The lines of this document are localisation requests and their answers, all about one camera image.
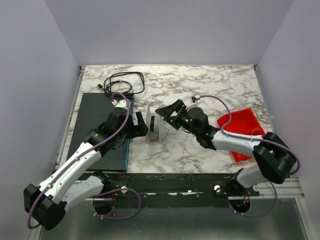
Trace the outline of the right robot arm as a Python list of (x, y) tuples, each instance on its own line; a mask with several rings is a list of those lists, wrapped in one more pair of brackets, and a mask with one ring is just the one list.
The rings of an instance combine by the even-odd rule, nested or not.
[(182, 100), (155, 111), (176, 130), (184, 128), (205, 149), (241, 153), (256, 164), (240, 169), (231, 181), (235, 189), (248, 189), (263, 182), (282, 184), (298, 161), (291, 150), (273, 132), (245, 135), (225, 131), (209, 124), (208, 116), (197, 105), (187, 107)]

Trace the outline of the grey plastic cable spool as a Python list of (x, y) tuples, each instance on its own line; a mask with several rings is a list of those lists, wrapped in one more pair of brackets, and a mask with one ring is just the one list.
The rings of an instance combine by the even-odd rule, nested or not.
[(151, 113), (151, 103), (149, 102), (146, 109), (146, 125), (148, 132), (145, 136), (145, 143), (158, 142), (162, 144), (165, 137), (165, 127), (163, 119), (156, 113)]

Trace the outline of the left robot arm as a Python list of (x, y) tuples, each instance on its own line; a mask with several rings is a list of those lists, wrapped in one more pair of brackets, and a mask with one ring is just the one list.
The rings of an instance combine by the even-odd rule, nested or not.
[(136, 112), (133, 123), (126, 101), (120, 101), (107, 120), (92, 129), (74, 154), (47, 179), (37, 185), (29, 184), (23, 190), (27, 227), (43, 227), (50, 231), (65, 217), (68, 210), (89, 197), (112, 196), (121, 192), (138, 192), (126, 186), (114, 188), (112, 180), (102, 172), (94, 172), (88, 179), (76, 183), (79, 177), (94, 163), (113, 150), (121, 140), (144, 137), (148, 127), (142, 113)]

